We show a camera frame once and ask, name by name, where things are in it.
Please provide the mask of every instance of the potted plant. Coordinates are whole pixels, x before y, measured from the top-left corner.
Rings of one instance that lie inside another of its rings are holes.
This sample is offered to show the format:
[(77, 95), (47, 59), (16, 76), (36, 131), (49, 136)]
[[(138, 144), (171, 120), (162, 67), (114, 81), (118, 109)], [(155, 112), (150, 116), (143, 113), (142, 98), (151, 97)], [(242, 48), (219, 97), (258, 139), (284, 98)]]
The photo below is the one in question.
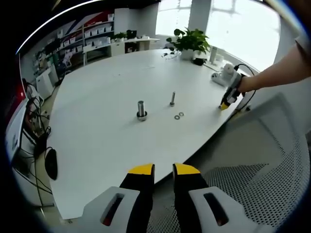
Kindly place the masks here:
[(113, 35), (112, 38), (115, 39), (115, 41), (123, 42), (124, 38), (126, 38), (126, 33), (117, 33)]
[(172, 52), (176, 50), (181, 52), (181, 59), (183, 60), (192, 59), (194, 51), (199, 54), (201, 52), (206, 54), (210, 47), (207, 42), (208, 37), (204, 35), (203, 31), (198, 29), (194, 31), (190, 31), (188, 28), (185, 31), (175, 29), (174, 35), (176, 36), (176, 41), (173, 41), (170, 37), (166, 41), (173, 45), (173, 47), (169, 48)]

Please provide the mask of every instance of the metal shaft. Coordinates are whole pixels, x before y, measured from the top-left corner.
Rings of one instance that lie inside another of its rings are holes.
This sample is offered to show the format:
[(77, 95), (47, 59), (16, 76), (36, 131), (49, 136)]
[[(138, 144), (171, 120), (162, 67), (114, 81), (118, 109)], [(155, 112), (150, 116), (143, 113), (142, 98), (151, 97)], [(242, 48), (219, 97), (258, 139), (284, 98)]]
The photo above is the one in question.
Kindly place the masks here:
[(172, 101), (171, 101), (171, 103), (170, 103), (170, 104), (175, 104), (175, 103), (174, 103), (174, 100), (175, 100), (175, 92), (173, 92), (173, 95), (172, 95)]
[(142, 100), (138, 101), (138, 115), (140, 117), (145, 116), (145, 105), (144, 105), (144, 101)]

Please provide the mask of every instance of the ceiling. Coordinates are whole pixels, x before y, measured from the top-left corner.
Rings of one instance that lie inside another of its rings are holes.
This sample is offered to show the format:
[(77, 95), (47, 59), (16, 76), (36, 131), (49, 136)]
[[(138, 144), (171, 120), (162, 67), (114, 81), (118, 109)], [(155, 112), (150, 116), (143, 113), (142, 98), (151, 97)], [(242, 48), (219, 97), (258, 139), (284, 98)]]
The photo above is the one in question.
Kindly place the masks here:
[[(8, 9), (8, 12), (12, 13), (8, 15), (11, 15), (10, 17), (14, 18), (14, 21), (10, 20), (10, 22), (7, 22), (9, 24), (6, 24), (6, 26), (10, 31), (9, 34), (14, 35), (10, 43), (12, 49), (17, 51), (20, 45), (34, 30), (54, 15), (86, 1), (88, 0), (27, 0), (18, 1), (18, 3), (15, 1), (11, 2), (11, 7)], [(72, 20), (108, 9), (141, 9), (159, 1), (160, 0), (102, 0), (75, 8), (54, 19), (47, 26), (40, 29), (25, 46), (23, 46), (21, 53), (29, 50), (37, 41), (52, 30)], [(16, 22), (18, 22), (17, 26), (12, 26), (12, 24)]]

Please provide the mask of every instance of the white flower pot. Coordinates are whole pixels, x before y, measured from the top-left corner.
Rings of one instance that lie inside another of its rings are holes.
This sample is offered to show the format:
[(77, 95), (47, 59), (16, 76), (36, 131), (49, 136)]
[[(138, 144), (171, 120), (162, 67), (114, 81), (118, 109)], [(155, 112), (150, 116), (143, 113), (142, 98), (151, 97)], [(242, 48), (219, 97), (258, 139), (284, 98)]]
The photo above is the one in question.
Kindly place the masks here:
[(180, 55), (181, 60), (192, 60), (193, 59), (193, 50), (183, 50)]

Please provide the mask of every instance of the table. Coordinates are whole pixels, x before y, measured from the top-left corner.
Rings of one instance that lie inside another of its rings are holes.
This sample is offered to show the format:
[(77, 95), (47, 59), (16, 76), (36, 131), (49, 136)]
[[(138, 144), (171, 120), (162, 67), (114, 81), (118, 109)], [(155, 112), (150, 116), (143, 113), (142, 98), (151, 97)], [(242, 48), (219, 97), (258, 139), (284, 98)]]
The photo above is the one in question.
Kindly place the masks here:
[[(107, 58), (64, 78), (48, 139), (57, 151), (58, 178), (50, 183), (63, 219), (80, 217), (88, 202), (119, 186), (135, 166), (154, 163), (155, 182), (160, 181), (173, 163), (183, 163), (204, 145), (241, 101), (220, 111), (226, 88), (211, 81), (214, 71), (167, 60), (161, 57), (166, 51)], [(139, 100), (145, 101), (145, 122), (136, 118)], [(179, 112), (184, 116), (174, 119)]]
[[(133, 38), (133, 39), (128, 39), (128, 40), (124, 40), (121, 43), (138, 43), (138, 47), (140, 51), (142, 50), (149, 50), (150, 48), (150, 41), (159, 41), (160, 39), (155, 39), (155, 38)], [(87, 49), (85, 49), (86, 47), (84, 47), (83, 50), (83, 65), (85, 66), (87, 63), (87, 53), (90, 51), (94, 51), (94, 50), (98, 50), (104, 47), (110, 47), (111, 45), (114, 44), (119, 44), (120, 42), (113, 42), (113, 43), (109, 43), (109, 44), (104, 44), (104, 45), (99, 45), (99, 46), (92, 46), (89, 47)]]

